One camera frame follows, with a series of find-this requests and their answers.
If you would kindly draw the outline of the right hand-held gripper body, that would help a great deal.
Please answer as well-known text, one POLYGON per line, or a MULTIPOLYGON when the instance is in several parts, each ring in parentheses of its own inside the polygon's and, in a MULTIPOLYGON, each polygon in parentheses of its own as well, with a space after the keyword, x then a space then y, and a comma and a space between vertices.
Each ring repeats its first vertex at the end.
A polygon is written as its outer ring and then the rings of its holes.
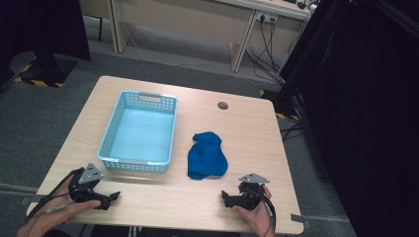
POLYGON ((250 173, 241 177, 239 181, 239 196, 230 197, 230 206, 237 205, 247 210, 255 209, 265 195, 263 185, 268 184, 270 180, 256 173, 250 173))

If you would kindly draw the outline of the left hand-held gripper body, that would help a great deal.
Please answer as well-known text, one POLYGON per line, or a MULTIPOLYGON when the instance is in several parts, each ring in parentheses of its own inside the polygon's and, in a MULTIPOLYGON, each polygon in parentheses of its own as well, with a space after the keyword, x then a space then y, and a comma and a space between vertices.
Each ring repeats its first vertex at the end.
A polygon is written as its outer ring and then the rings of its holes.
POLYGON ((86 168, 75 170, 68 186, 71 199, 75 202, 101 200, 103 197, 95 193, 94 188, 103 178, 103 173, 93 163, 89 163, 86 168))

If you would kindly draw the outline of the blue cloth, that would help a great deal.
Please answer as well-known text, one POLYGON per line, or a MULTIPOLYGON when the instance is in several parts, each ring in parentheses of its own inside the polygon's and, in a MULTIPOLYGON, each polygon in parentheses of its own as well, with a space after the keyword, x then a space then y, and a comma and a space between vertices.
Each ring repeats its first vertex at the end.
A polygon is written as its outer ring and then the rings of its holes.
POLYGON ((188 176, 193 180, 221 177, 228 169, 228 162, 221 150, 220 137, 212 131, 196 133, 188 153, 188 176))

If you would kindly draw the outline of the light blue plastic basket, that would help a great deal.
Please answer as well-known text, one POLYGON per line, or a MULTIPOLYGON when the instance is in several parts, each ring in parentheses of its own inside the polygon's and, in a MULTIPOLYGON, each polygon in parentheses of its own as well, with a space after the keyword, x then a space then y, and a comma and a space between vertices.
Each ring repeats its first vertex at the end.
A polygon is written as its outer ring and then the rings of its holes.
POLYGON ((123 90, 97 157, 109 170, 165 173, 171 162, 178 99, 123 90))

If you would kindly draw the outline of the person's right hand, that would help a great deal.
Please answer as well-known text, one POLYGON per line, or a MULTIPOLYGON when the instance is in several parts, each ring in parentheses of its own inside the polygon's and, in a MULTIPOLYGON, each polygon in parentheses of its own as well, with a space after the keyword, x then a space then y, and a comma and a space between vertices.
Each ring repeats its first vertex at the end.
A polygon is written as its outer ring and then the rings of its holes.
POLYGON ((235 205, 232 208, 242 218, 243 224, 248 224, 255 232, 258 229, 274 228, 272 224, 271 216, 265 205, 265 202, 261 200, 253 210, 247 210, 241 206, 235 205))

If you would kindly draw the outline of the person's left hand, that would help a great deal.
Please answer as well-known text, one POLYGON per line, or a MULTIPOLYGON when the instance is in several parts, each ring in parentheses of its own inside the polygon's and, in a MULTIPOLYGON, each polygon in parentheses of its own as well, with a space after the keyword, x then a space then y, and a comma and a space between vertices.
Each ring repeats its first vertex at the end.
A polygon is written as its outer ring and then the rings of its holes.
POLYGON ((69 221, 73 216, 85 210, 93 209, 101 203, 98 200, 85 202, 75 202, 68 193, 68 186, 71 179, 68 178, 52 195, 52 200, 48 201, 36 214, 35 219, 41 218, 45 222, 55 227, 61 223, 69 221))

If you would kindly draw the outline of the black stand base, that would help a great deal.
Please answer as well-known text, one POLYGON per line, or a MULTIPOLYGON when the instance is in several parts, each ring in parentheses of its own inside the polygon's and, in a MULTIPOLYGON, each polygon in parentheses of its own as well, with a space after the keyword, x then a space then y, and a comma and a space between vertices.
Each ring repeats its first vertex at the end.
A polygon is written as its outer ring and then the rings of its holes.
POLYGON ((56 58, 52 53, 35 52, 34 58, 18 74, 16 82, 35 86, 62 88, 76 61, 56 58))

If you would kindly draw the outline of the black curtain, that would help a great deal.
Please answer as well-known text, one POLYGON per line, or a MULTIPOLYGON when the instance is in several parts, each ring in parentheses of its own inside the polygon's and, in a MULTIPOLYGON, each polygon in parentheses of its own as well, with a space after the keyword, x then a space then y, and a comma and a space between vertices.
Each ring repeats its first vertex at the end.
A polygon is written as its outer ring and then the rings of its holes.
POLYGON ((11 60, 26 51, 88 60, 79 0, 0 0, 0 91, 14 76, 11 60))
POLYGON ((419 237, 419 0, 320 0, 281 73, 358 237, 419 237))

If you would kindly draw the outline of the beige wooden desk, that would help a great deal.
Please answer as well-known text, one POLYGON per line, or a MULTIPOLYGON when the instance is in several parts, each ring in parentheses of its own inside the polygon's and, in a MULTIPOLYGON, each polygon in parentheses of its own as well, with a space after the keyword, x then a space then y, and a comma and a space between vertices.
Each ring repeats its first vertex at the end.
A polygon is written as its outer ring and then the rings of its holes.
POLYGON ((114 52, 122 53, 138 26, 156 28, 229 43, 231 70, 239 70, 247 46, 262 45, 259 12, 278 16, 274 48, 284 50, 310 15, 286 0, 79 0, 82 13, 108 19, 114 52))

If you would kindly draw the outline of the grey metal table bracket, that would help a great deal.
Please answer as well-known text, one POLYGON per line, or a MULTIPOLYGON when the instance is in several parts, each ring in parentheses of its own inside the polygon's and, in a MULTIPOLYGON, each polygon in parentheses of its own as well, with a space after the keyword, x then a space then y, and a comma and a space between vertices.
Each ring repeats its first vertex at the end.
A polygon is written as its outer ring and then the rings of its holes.
POLYGON ((291 221, 302 223, 304 228, 310 228, 310 222, 303 216, 297 214, 291 214, 291 221))
POLYGON ((30 205, 33 202, 39 202, 42 199, 42 196, 33 195, 22 197, 19 201, 19 205, 30 205))

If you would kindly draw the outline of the white wall socket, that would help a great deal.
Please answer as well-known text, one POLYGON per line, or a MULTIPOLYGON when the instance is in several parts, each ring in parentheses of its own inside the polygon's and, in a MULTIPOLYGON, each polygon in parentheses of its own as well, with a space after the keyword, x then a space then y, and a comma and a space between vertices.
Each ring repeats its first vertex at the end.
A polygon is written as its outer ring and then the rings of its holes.
POLYGON ((261 23, 275 24, 278 20, 278 16, 271 13, 259 12, 256 15, 256 20, 261 23))

